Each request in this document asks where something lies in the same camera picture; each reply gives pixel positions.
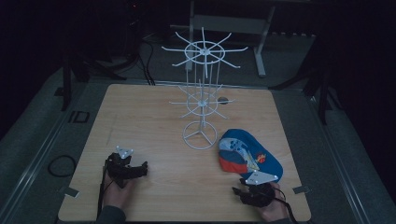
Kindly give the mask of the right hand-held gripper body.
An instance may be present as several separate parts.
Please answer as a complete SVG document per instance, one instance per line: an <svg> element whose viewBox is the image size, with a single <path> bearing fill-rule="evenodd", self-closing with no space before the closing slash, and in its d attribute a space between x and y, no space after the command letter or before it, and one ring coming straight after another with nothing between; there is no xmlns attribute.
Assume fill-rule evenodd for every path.
<svg viewBox="0 0 396 224"><path fill-rule="evenodd" d="M242 203L264 207L269 205L275 198L275 190L271 186L271 182L278 180L277 175L267 174L261 171L252 172L247 178L247 195L240 197Z"/></svg>

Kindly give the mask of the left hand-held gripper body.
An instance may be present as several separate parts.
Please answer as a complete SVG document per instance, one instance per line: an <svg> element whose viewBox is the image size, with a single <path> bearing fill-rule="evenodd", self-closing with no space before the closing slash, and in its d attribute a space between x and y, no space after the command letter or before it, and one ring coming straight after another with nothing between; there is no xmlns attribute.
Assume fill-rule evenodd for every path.
<svg viewBox="0 0 396 224"><path fill-rule="evenodd" d="M116 146L115 151L106 159L105 170L120 188L124 188L124 181L135 179L143 171L140 166L132 166L132 149Z"/></svg>

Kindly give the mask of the blue and red printed cap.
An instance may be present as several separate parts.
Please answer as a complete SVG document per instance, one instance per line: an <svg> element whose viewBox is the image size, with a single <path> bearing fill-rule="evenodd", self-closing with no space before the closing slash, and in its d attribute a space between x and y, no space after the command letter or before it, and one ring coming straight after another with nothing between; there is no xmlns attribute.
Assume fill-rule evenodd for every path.
<svg viewBox="0 0 396 224"><path fill-rule="evenodd" d="M254 171L283 175L280 162L249 132L230 129L219 140L219 164L223 171L249 178Z"/></svg>

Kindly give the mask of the person's right hand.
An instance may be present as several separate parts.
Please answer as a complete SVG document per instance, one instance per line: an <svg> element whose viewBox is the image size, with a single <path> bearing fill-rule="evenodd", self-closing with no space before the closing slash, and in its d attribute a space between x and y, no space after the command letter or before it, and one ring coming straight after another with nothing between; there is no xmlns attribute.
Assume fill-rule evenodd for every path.
<svg viewBox="0 0 396 224"><path fill-rule="evenodd" d="M289 218L286 205L283 204L284 197L279 191L279 185L277 183L271 182L271 186L275 189L276 198L269 205L258 208L257 211L259 212L262 219L266 222L273 222Z"/></svg>

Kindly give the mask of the person's left hand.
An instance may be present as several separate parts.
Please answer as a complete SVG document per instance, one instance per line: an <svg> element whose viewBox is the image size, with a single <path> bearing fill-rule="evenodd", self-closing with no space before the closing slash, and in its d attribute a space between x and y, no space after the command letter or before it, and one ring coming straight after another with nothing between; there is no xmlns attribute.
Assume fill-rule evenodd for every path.
<svg viewBox="0 0 396 224"><path fill-rule="evenodd" d="M125 180L124 188L120 188L109 175L105 178L103 206L114 206L124 210L132 201L135 180Z"/></svg>

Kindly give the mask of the black tripod stand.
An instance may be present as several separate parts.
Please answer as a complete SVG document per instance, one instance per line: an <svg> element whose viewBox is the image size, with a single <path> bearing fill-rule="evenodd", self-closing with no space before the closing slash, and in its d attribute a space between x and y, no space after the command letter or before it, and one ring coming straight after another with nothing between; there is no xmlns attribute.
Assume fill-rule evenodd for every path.
<svg viewBox="0 0 396 224"><path fill-rule="evenodd" d="M89 57L86 53L81 50L77 50L70 46L62 48L63 56L63 86L57 90L57 92L63 97L62 111L65 111L69 107L72 100L72 78L71 74L74 74L75 78L79 82L88 82L90 76L86 71L86 65L93 67L102 74L116 79L125 80L125 77L116 75L110 68L100 64L94 58Z"/></svg>
<svg viewBox="0 0 396 224"><path fill-rule="evenodd" d="M269 90L284 90L306 79L307 82L303 87L303 94L308 97L314 97L319 91L318 117L321 123L326 125L326 108L334 68L335 58L332 48L323 38L317 36L306 53L296 75L280 84L269 87Z"/></svg>

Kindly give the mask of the black rectangular floor bracket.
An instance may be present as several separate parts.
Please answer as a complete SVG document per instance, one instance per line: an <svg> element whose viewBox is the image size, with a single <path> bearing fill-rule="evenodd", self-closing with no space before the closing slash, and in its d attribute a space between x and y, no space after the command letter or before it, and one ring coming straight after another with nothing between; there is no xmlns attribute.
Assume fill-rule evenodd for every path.
<svg viewBox="0 0 396 224"><path fill-rule="evenodd" d="M90 113L86 111L73 111L68 119L69 123L87 123Z"/></svg>

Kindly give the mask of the grey metal-frame desk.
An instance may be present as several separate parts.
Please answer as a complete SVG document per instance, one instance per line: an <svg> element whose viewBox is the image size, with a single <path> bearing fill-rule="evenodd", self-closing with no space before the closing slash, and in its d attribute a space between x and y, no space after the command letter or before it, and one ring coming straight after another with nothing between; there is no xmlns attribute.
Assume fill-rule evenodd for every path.
<svg viewBox="0 0 396 224"><path fill-rule="evenodd" d="M265 77L266 71L264 66L264 60L262 58L262 50L267 36L270 34L271 24L273 23L273 17L276 14L276 5L271 5L267 9L266 17L264 19L253 19L253 18L243 18L243 17L226 17L226 16L215 16L206 14L197 14L195 12L195 0L190 0L190 24L189 24L189 38L185 39L179 33L177 37L187 43L187 46L181 50L184 53L186 60L181 63L177 63L177 66L182 64L185 65L185 70L190 72L192 68L200 64L203 67L207 66L207 63L200 63L196 61L198 56L205 56L205 53L200 50L196 44L197 41L194 40L193 34L195 30L200 30L202 33L202 44L206 43L205 31L211 32L221 32L228 35L223 38L218 44L212 43L213 47L219 48L220 58L216 60L216 63L227 63L233 68L236 65L228 63L224 60L224 56L230 50L223 49L220 45L222 42L229 39L233 33L237 34L248 34L248 35L259 35L261 37L260 42L253 48L255 64L257 67L257 72L259 77Z"/></svg>

